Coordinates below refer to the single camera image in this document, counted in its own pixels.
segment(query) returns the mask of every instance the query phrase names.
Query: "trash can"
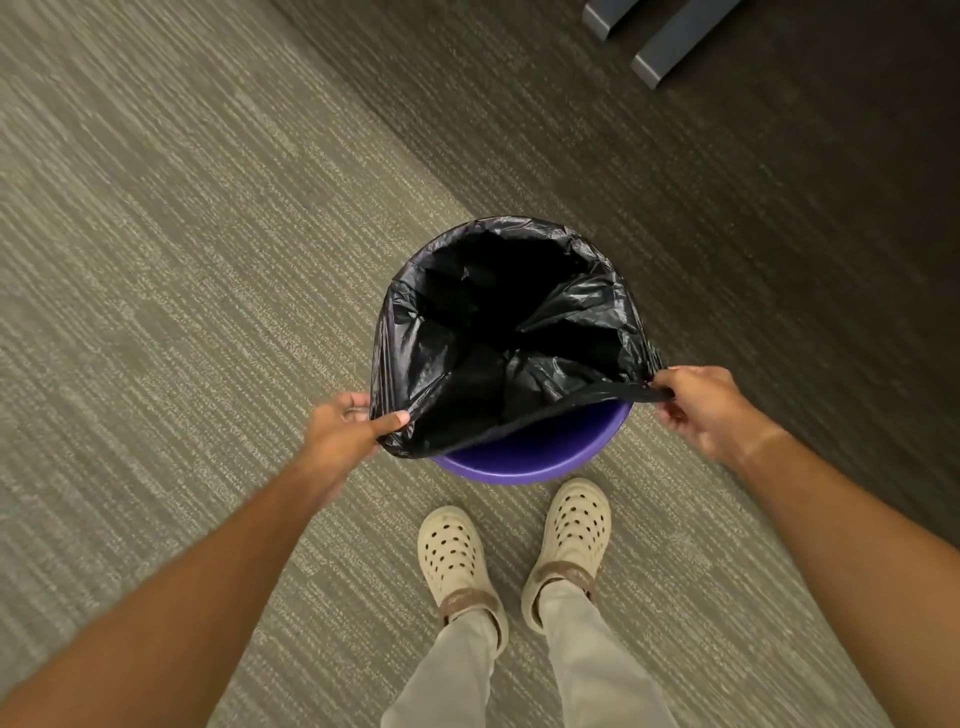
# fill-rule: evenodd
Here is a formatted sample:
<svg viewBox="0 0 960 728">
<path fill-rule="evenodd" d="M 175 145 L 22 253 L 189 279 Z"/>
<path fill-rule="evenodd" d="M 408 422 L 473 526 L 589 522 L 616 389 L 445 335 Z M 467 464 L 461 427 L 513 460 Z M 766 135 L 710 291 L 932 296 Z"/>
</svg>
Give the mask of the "trash can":
<svg viewBox="0 0 960 728">
<path fill-rule="evenodd" d="M 530 483 L 575 469 L 651 386 L 660 356 L 611 262 L 581 234 L 530 217 L 473 220 L 396 273 L 374 336 L 380 439 L 466 477 Z"/>
<path fill-rule="evenodd" d="M 626 421 L 632 402 L 585 404 L 491 443 L 433 458 L 441 468 L 494 485 L 528 485 L 571 473 L 597 454 Z"/>
</svg>

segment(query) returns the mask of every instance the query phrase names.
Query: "left hand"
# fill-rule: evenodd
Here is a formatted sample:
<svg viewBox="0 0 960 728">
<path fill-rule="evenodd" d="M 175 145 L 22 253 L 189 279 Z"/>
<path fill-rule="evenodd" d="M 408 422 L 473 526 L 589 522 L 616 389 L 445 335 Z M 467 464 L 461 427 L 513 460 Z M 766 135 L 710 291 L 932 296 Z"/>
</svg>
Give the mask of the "left hand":
<svg viewBox="0 0 960 728">
<path fill-rule="evenodd" d="M 318 406 L 310 416 L 298 461 L 315 478 L 319 508 L 339 496 L 349 472 L 377 451 L 376 438 L 410 422 L 409 413 L 403 411 L 371 421 L 368 407 L 369 394 L 344 392 Z"/>
</svg>

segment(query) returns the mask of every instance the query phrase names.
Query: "forearm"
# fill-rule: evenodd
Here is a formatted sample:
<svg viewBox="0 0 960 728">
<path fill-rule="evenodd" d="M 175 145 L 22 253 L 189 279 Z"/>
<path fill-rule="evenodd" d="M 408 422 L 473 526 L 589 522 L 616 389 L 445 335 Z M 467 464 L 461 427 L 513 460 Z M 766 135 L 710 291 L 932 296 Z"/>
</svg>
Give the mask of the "forearm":
<svg viewBox="0 0 960 728">
<path fill-rule="evenodd" d="M 0 725 L 202 726 L 317 510 L 298 464 L 92 622 L 0 706 Z"/>
<path fill-rule="evenodd" d="M 960 552 L 769 424 L 740 425 L 735 468 L 830 626 L 898 725 L 957 725 Z"/>
</svg>

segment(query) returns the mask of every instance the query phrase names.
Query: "garbage bag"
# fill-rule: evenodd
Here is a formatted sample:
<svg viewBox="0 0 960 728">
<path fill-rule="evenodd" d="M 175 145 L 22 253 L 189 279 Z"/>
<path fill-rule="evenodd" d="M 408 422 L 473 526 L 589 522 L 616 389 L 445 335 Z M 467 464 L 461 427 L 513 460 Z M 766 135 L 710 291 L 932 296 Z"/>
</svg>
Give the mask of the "garbage bag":
<svg viewBox="0 0 960 728">
<path fill-rule="evenodd" d="M 660 357 L 623 279 L 582 235 L 529 217 L 449 230 L 394 276 L 374 338 L 371 417 L 426 457 L 501 438 L 583 404 L 662 400 Z"/>
</svg>

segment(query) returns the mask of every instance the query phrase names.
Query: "striped carpet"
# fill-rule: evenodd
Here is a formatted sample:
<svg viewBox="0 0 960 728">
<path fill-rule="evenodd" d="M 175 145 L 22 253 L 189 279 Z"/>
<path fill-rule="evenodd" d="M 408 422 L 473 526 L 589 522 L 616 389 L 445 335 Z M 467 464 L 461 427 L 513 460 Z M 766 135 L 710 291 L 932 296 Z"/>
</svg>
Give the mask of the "striped carpet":
<svg viewBox="0 0 960 728">
<path fill-rule="evenodd" d="M 460 202 L 272 6 L 12 0 L 0 26 L 0 690 L 215 526 L 368 378 L 386 282 Z M 595 240 L 601 245 L 603 241 Z M 601 610 L 682 726 L 878 726 L 769 525 L 637 410 Z M 557 483 L 380 456 L 311 525 L 215 725 L 375 724 L 432 643 L 420 520 L 458 503 L 514 622 L 489 721 L 559 725 L 519 588 Z"/>
</svg>

